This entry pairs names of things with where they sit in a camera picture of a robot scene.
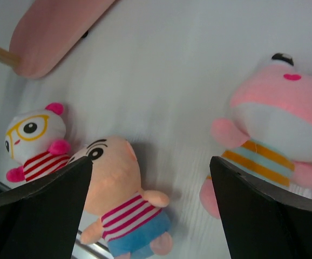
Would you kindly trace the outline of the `peach pig toy blue shorts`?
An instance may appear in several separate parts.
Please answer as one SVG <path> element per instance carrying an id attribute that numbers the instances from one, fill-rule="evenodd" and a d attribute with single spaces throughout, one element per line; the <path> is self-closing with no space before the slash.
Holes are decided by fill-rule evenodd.
<path id="1" fill-rule="evenodd" d="M 103 239 L 114 258 L 148 258 L 171 252 L 171 221 L 164 211 L 169 197 L 157 190 L 144 190 L 138 159 L 123 137 L 98 139 L 75 153 L 92 161 L 91 181 L 84 210 L 98 218 L 85 228 L 82 244 Z"/>

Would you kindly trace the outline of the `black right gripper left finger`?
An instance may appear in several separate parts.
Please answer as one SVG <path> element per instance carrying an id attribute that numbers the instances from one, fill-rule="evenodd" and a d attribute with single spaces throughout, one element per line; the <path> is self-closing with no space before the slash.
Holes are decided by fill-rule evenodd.
<path id="1" fill-rule="evenodd" d="M 91 174 L 84 156 L 0 193 L 0 258 L 71 258 Z"/>

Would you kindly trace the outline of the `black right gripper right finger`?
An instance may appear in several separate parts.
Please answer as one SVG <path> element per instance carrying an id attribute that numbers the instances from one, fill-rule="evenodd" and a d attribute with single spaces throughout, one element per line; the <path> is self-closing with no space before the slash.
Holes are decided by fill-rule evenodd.
<path id="1" fill-rule="evenodd" d="M 210 172 L 231 258 L 312 258 L 312 199 L 219 156 Z"/>

